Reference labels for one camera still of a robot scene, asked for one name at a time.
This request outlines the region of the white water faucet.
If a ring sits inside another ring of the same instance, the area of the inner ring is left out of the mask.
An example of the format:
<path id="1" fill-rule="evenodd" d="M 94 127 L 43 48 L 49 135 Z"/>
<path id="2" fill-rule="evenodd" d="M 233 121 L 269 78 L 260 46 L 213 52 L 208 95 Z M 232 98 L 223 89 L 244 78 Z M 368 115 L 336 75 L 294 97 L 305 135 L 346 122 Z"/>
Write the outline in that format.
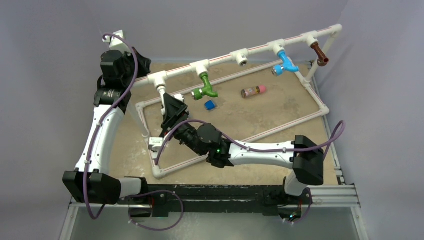
<path id="1" fill-rule="evenodd" d="M 164 85 L 159 85 L 156 89 L 157 89 L 157 91 L 158 91 L 158 93 L 160 95 L 160 99 L 161 99 L 161 114 L 162 114 L 162 116 L 165 116 L 165 114 L 166 114 L 166 100 L 165 100 L 165 95 L 167 95 L 166 87 Z M 184 98 L 184 96 L 181 93 L 175 94 L 175 95 L 171 95 L 171 97 L 174 98 L 174 99 L 176 99 L 176 100 L 178 100 L 178 101 L 180 101 L 180 102 L 182 102 L 182 103 L 185 103 L 185 98 Z"/>

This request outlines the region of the white pvc pipe frame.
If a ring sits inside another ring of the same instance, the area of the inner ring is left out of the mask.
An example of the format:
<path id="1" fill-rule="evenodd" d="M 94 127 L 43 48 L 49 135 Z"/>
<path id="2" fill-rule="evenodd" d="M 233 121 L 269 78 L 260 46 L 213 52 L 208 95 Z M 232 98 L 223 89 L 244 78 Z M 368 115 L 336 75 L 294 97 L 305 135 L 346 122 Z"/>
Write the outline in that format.
<path id="1" fill-rule="evenodd" d="M 179 68 L 175 68 L 171 70 L 163 70 L 156 73 L 150 73 L 145 77 L 137 78 L 135 80 L 134 86 L 142 87 L 148 84 L 152 84 L 154 85 L 156 89 L 160 85 L 164 85 L 166 87 L 166 81 L 171 78 L 179 77 L 189 73 L 196 73 L 199 76 L 201 73 L 207 72 L 210 67 L 217 66 L 224 63 L 229 63 L 229 62 L 236 62 L 239 66 L 245 66 L 248 63 L 249 56 L 264 53 L 264 52 L 272 52 L 277 56 L 277 53 L 279 51 L 285 50 L 285 53 L 288 56 L 285 48 L 287 46 L 298 44 L 298 43 L 305 43 L 310 48 L 312 43 L 318 42 L 319 46 L 321 47 L 323 52 L 326 54 L 327 51 L 332 46 L 333 42 L 337 39 L 337 37 L 341 33 L 342 29 L 343 29 L 343 26 L 341 24 L 335 24 L 325 29 L 309 31 L 309 32 L 302 33 L 298 36 L 294 36 L 294 37 L 290 37 L 286 39 L 274 40 L 260 46 L 239 49 L 229 54 L 215 57 L 212 59 L 204 59 L 204 60 L 192 62 L 188 65 L 185 65 Z M 273 69 L 275 65 L 279 65 L 282 63 L 282 60 L 278 56 L 277 58 L 278 58 L 277 61 L 269 62 L 257 67 L 250 68 L 248 70 L 243 70 L 228 76 L 218 78 L 216 80 L 209 79 L 209 81 L 213 87 L 214 85 L 225 83 L 225 82 L 234 80 L 236 78 L 244 77 L 249 74 L 253 74 L 262 70 Z M 251 136 L 246 139 L 247 142 L 261 140 L 265 137 L 282 132 L 283 130 L 289 129 L 291 127 L 298 126 L 300 124 L 316 119 L 318 117 L 324 117 L 330 112 L 329 108 L 321 100 L 319 95 L 313 90 L 313 87 L 311 85 L 311 81 L 314 77 L 314 74 L 316 73 L 319 67 L 317 65 L 317 59 L 318 58 L 316 58 L 316 60 L 313 61 L 312 67 L 309 70 L 307 76 L 303 76 L 300 73 L 300 71 L 293 72 L 293 73 L 296 75 L 296 77 L 298 78 L 299 82 L 304 87 L 304 89 L 310 94 L 310 96 L 316 102 L 317 106 L 319 107 L 319 110 L 307 116 L 298 118 L 291 122 L 274 127 L 267 131 L 261 132 L 257 135 Z"/>

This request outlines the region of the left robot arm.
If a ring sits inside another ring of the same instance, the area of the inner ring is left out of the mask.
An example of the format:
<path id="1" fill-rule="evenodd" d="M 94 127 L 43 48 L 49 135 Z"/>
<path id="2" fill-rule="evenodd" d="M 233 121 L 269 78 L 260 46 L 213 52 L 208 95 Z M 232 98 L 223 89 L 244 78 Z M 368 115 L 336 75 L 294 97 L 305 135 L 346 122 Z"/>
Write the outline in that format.
<path id="1" fill-rule="evenodd" d="M 114 205 L 130 197 L 146 203 L 149 191 L 142 177 L 116 179 L 109 175 L 112 147 L 131 99 L 133 78 L 149 74 L 151 60 L 136 49 L 132 53 L 109 50 L 101 57 L 101 76 L 94 94 L 93 122 L 82 155 L 74 170 L 65 171 L 62 181 L 78 203 Z"/>

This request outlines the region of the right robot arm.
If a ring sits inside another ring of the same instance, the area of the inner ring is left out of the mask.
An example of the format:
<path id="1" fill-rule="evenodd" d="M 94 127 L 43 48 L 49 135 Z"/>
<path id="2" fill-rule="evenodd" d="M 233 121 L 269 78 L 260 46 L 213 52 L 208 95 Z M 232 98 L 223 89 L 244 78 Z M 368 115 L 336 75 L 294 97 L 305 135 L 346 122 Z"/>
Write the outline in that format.
<path id="1" fill-rule="evenodd" d="M 306 187 L 324 184 L 325 152 L 308 137 L 296 135 L 293 141 L 280 143 L 236 141 L 202 120 L 198 121 L 198 128 L 193 127 L 188 106 L 182 100 L 168 93 L 163 94 L 162 100 L 163 143 L 157 151 L 156 164 L 168 141 L 175 139 L 195 154 L 206 156 L 206 161 L 216 168 L 269 165 L 291 170 L 280 191 L 282 200 L 288 204 L 298 200 Z"/>

